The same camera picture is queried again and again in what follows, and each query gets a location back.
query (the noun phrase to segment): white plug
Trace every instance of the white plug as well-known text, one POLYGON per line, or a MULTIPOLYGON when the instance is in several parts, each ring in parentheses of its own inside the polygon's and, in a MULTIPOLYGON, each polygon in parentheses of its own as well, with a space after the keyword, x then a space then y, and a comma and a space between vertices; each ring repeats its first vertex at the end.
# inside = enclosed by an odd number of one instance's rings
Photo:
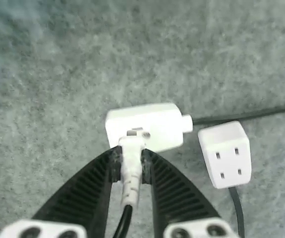
POLYGON ((154 152, 169 150, 183 144, 183 133, 193 130, 190 115, 181 115, 173 103, 148 104, 108 112, 105 128, 111 148, 127 131, 142 133, 146 149, 154 152))
POLYGON ((202 129, 198 137, 215 188, 234 187, 251 180, 250 143, 240 122, 202 129))
POLYGON ((127 134, 119 140, 119 145, 122 147, 123 194, 121 206, 124 208, 126 205, 131 205, 133 208, 137 208, 143 174, 141 156, 145 143, 137 131, 128 131, 127 134))

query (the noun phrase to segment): floor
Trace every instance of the floor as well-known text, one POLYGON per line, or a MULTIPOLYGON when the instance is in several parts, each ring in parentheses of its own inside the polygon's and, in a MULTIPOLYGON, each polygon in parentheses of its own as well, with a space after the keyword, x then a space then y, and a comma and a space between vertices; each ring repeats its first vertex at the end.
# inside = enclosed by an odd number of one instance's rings
MULTIPOLYGON (((0 0, 0 230, 108 149, 110 109, 174 102, 194 117, 285 104, 285 0, 0 0)), ((250 238, 285 238, 285 115, 246 121, 250 238)), ((195 132, 162 153, 236 229, 195 132)), ((120 184, 106 237, 120 217, 120 184)), ((143 186, 128 237, 152 237, 143 186)))

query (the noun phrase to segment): carpet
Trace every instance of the carpet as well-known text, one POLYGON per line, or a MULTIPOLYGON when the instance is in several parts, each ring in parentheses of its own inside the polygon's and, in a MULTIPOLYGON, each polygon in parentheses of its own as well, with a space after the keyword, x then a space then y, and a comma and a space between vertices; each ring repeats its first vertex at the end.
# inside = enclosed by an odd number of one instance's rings
MULTIPOLYGON (((0 0, 0 230, 107 150, 110 109, 174 102, 194 117, 285 104, 285 0, 0 0)), ((246 234, 285 237, 285 114, 246 121, 246 234)), ((161 155, 236 229, 197 139, 161 155)), ((121 215, 113 186, 106 237, 121 215)), ((152 237, 142 186, 128 237, 152 237)))

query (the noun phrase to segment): black power cable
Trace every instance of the black power cable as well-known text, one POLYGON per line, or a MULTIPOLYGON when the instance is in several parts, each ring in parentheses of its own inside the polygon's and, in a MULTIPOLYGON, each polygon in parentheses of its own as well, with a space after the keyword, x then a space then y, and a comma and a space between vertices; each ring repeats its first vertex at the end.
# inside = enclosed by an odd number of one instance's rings
POLYGON ((277 106, 274 108, 263 109, 263 110, 250 112, 250 113, 233 114, 233 115, 225 115, 225 116, 217 116, 217 117, 195 118, 195 119, 192 119, 192 122, 193 122, 193 125, 222 124, 222 123, 233 121, 233 120, 243 121, 243 120, 271 116, 271 115, 275 115, 279 113, 285 113, 285 105, 277 106))
POLYGON ((113 238, 125 238, 132 220, 133 207, 126 205, 113 238))
POLYGON ((245 238, 245 229, 244 229, 244 216, 243 216, 243 209, 241 205, 240 197, 237 193, 236 187, 230 187, 229 189, 231 198, 234 203, 236 217, 237 217, 237 228, 238 228, 238 235, 241 238, 245 238))

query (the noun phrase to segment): white adapter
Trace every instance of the white adapter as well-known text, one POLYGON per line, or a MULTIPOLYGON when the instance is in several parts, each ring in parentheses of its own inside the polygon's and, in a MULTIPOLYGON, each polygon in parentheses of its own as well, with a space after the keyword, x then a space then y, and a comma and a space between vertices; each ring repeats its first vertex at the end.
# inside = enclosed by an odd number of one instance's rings
POLYGON ((240 122, 202 129, 198 137, 215 188, 234 187, 251 180, 250 143, 240 122))
POLYGON ((142 133, 146 149, 160 152, 181 146, 183 133, 191 132, 193 124, 190 115, 181 115, 175 104, 161 103, 111 110, 105 128, 111 148, 134 130, 142 133))

